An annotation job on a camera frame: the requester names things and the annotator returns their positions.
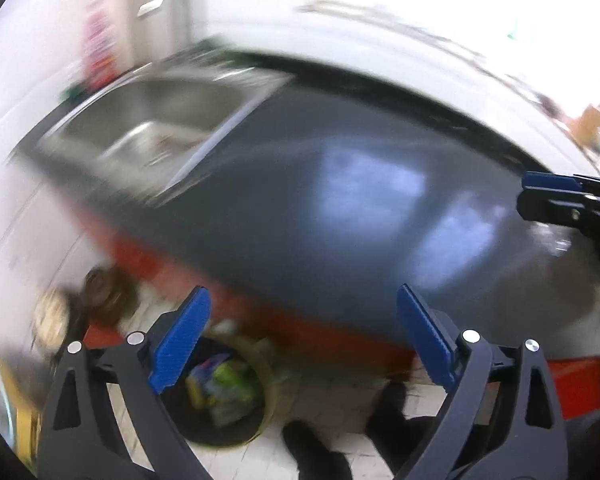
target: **sink basin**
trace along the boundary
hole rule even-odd
[[[39,147],[137,199],[163,202],[289,79],[256,68],[148,66],[85,101],[45,134]]]

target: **person's foot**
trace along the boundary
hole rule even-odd
[[[407,399],[407,386],[404,383],[390,382],[380,394],[373,413],[366,422],[365,433],[374,432],[375,426],[385,426],[387,419],[402,417],[402,409]]]
[[[352,480],[344,455],[329,451],[302,420],[293,420],[282,428],[282,439],[298,463],[299,480]]]
[[[402,412],[406,400],[407,386],[404,383],[396,383],[394,381],[391,381],[380,392],[374,410],[377,410],[379,408],[392,408],[394,410]]]

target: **metal screw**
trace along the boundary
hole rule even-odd
[[[82,350],[82,343],[80,341],[71,341],[67,345],[66,350],[69,352],[69,354],[77,354],[80,350]]]
[[[535,339],[527,339],[525,341],[525,346],[527,350],[531,350],[532,352],[537,352],[540,349],[540,345]]]
[[[475,330],[465,330],[462,332],[462,339],[468,343],[477,343],[480,341],[480,334],[478,334]]]
[[[139,345],[144,341],[144,334],[142,332],[132,332],[126,336],[126,342],[130,345]]]

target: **white wall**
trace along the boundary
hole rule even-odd
[[[355,18],[302,12],[312,0],[204,0],[209,35],[245,50],[340,66],[402,86],[484,124],[564,174],[598,171],[536,106],[435,46]]]
[[[30,313],[50,285],[79,284],[103,256],[50,186],[10,160],[58,103],[80,59],[87,0],[7,0],[0,9],[0,349],[29,352]]]
[[[479,52],[569,117],[600,102],[600,0],[345,1]]]

